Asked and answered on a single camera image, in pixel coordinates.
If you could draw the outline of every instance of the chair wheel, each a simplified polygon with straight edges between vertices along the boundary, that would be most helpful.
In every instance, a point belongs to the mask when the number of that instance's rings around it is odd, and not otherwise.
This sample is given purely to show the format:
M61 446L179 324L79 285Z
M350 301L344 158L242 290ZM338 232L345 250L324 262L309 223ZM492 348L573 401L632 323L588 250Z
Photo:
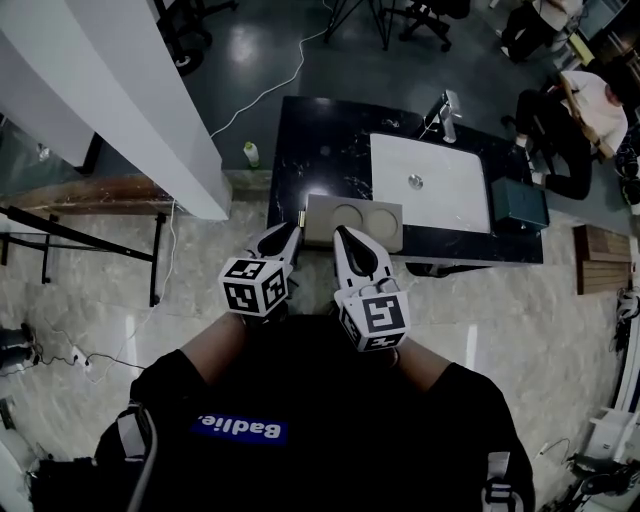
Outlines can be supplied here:
M176 65L180 76L186 76L189 73L195 71L198 66L202 64L203 60L204 55L200 50L189 49L185 50L184 58L182 60L176 59L174 57L173 63Z

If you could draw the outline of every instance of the desk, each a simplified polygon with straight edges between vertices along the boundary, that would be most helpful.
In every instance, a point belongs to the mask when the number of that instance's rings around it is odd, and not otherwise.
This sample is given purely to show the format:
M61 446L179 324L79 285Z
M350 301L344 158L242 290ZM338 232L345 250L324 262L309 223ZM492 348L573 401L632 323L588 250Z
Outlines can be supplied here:
M416 132L420 135L423 126L421 115L403 110L323 98L285 97L268 226L297 222L309 194L372 199L369 133L411 137ZM456 125L456 133L458 140L451 147L480 157L487 184L503 176L531 183L521 148L461 125ZM431 132L423 140L442 142ZM487 193L491 204L490 187ZM543 262L539 232L486 234L404 225L403 237L404 247L394 257L407 262L478 266Z

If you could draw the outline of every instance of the small bottle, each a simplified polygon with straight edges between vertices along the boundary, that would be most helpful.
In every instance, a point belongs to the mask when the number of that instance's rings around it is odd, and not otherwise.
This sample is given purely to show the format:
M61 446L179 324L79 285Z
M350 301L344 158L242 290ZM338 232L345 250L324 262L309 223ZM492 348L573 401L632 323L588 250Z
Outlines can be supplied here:
M246 142L244 145L244 154L249 159L249 165L251 167L258 167L260 165L260 156L258 155L258 148L253 142Z

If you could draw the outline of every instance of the marble floor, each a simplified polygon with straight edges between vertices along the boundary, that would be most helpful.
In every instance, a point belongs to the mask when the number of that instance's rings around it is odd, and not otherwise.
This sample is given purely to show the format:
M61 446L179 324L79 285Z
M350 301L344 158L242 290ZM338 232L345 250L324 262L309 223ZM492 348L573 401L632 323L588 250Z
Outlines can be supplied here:
M231 220L206 222L176 215L173 274L164 300L149 315L150 265L105 253L54 251L53 283L42 286L41 255L12 246L0 267L0 324L35 327L47 358L69 356L70 344L147 366L180 347L223 311L217 275L266 222L265 203L234 203ZM154 221L144 216L68 216L64 225L150 251ZM553 216L542 234L545 264L492 268L445 279L417 278L396 265L409 291L411 336L445 357L475 368L503 391L527 453L562 437L577 448L588 419L608 405L617 359L609 352L615 294L575 294L571 222ZM169 266L165 229L159 275ZM303 252L292 301L297 311L319 311L332 297L329 253ZM58 458L91 455L102 431L127 403L135 368L94 360L81 367L55 362L0 379L0 397L16 403L16 423L34 446ZM483 421L469 418L469 428ZM563 446L533 461L538 502L570 481Z

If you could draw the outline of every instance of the white shirt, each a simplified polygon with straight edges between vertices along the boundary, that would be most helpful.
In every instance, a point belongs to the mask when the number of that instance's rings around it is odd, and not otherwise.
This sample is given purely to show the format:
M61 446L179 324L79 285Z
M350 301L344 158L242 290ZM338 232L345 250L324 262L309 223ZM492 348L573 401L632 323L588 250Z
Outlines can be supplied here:
M569 18L582 9L582 0L561 0L567 13L551 5L547 0L534 0L532 5L540 17L556 31L562 30Z
M562 76L569 82L571 89L578 91L573 97L580 109L580 115L586 124L591 126L598 137L613 151L617 151L629 124L622 107L609 103L604 89L607 83L598 75L583 71L563 71ZM569 109L566 100L562 104Z

